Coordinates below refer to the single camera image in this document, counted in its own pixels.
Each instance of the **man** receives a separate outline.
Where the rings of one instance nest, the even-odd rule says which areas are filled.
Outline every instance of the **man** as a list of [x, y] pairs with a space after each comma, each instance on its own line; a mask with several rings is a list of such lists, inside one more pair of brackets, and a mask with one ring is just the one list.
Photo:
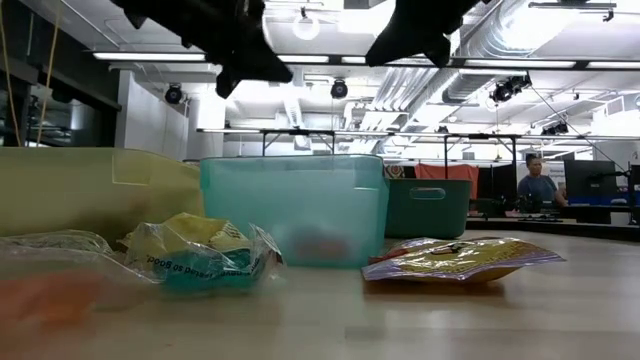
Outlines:
[[518, 183], [518, 195], [530, 196], [542, 202], [555, 201], [559, 206], [567, 206], [567, 200], [558, 191], [550, 177], [542, 175], [542, 159], [536, 155], [527, 156], [529, 175]]

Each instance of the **table surface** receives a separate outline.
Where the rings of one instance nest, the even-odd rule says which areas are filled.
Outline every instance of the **table surface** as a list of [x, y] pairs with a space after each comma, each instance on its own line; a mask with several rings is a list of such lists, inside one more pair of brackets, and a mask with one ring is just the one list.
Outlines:
[[287, 269], [282, 284], [254, 296], [97, 314], [82, 358], [638, 358], [638, 245], [523, 232], [465, 237], [486, 235], [528, 240], [568, 261], [474, 288], [371, 286], [358, 271]]

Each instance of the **ceiling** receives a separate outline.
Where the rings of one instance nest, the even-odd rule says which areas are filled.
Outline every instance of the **ceiling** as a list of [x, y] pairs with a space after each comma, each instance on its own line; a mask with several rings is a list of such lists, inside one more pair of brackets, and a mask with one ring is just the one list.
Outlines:
[[[50, 21], [55, 18], [55, 2], [22, 1]], [[385, 21], [388, 21], [394, 2], [387, 0], [369, 10], [345, 10], [344, 2], [345, 0], [324, 0], [322, 3], [313, 2], [308, 5], [308, 13], [310, 17], [318, 19], [320, 31], [313, 40], [302, 40], [294, 35], [293, 27], [299, 14], [297, 3], [304, 1], [286, 1], [281, 4], [268, 1], [265, 14], [267, 40], [278, 54], [364, 55], [376, 34], [384, 27]], [[457, 34], [463, 39], [463, 46], [459, 51], [468, 51], [467, 43], [481, 41], [482, 36], [490, 36], [494, 29], [511, 24], [508, 29], [509, 39], [531, 38], [533, 40], [527, 41], [539, 42], [527, 45], [531, 50], [526, 55], [528, 57], [640, 60], [640, 1], [613, 0], [618, 8], [610, 22], [602, 21], [603, 13], [583, 12], [572, 13], [570, 17], [558, 17], [552, 16], [547, 10], [522, 10], [519, 7], [526, 7], [528, 2], [530, 1], [503, 0], [501, 5], [496, 5], [499, 1], [493, 1], [489, 5], [480, 3], [464, 18], [464, 25]], [[184, 49], [178, 36], [153, 21], [145, 23], [141, 30], [136, 31], [126, 20], [122, 10], [109, 0], [64, 0], [64, 4], [61, 8], [61, 28], [93, 50], [199, 51]], [[520, 16], [518, 21], [513, 21], [517, 16]], [[303, 23], [300, 26], [304, 32], [309, 30], [310, 25]], [[182, 82], [191, 96], [210, 92], [215, 87], [215, 75], [220, 71], [219, 67], [207, 64], [146, 63], [119, 66], [134, 70], [138, 81], [151, 85], [158, 91], [166, 89], [168, 83]], [[489, 77], [486, 81], [474, 78], [484, 82], [471, 89], [472, 94], [461, 104], [464, 106], [427, 106], [434, 98], [439, 99], [438, 90], [434, 89], [438, 88], [436, 81], [444, 75], [436, 70], [418, 70], [392, 73], [388, 68], [296, 65], [292, 67], [292, 71], [300, 75], [299, 78], [303, 81], [297, 84], [299, 86], [295, 91], [261, 82], [241, 83], [227, 101], [227, 120], [232, 125], [240, 124], [245, 127], [251, 127], [252, 124], [264, 125], [264, 120], [273, 120], [277, 117], [276, 114], [286, 113], [284, 99], [291, 96], [297, 100], [303, 118], [311, 116], [306, 114], [314, 114], [314, 119], [319, 119], [318, 115], [321, 114], [343, 116], [346, 114], [345, 109], [350, 111], [353, 107], [349, 104], [370, 104], [381, 99], [385, 84], [395, 80], [398, 90], [391, 91], [390, 94], [396, 97], [402, 94], [407, 96], [409, 105], [400, 110], [409, 113], [409, 118], [402, 121], [397, 116], [391, 120], [376, 118], [373, 123], [378, 124], [378, 128], [375, 128], [368, 124], [371, 119], [365, 117], [363, 125], [369, 126], [368, 130], [380, 130], [381, 124], [399, 123], [405, 131], [413, 129], [410, 126], [418, 126], [418, 131], [433, 131], [439, 123], [446, 123], [450, 132], [453, 132], [452, 128], [466, 133], [491, 132], [496, 131], [498, 124], [499, 132], [524, 133], [532, 131], [532, 124], [544, 125], [557, 120], [557, 117], [554, 118], [557, 112], [566, 111], [570, 123], [576, 129], [589, 131], [594, 112], [606, 105], [607, 101], [624, 94], [640, 93], [640, 72], [531, 71], [531, 80], [537, 93], [525, 90], [512, 101], [501, 105], [497, 111], [494, 104], [487, 103], [487, 96], [495, 82], [504, 80], [504, 76]], [[418, 74], [424, 76], [424, 82], [417, 79], [411, 82]], [[334, 100], [329, 95], [334, 78], [346, 79], [349, 86], [349, 96], [346, 99]], [[409, 85], [412, 84], [421, 88], [410, 94]], [[332, 118], [326, 117], [325, 127], [332, 126]]]

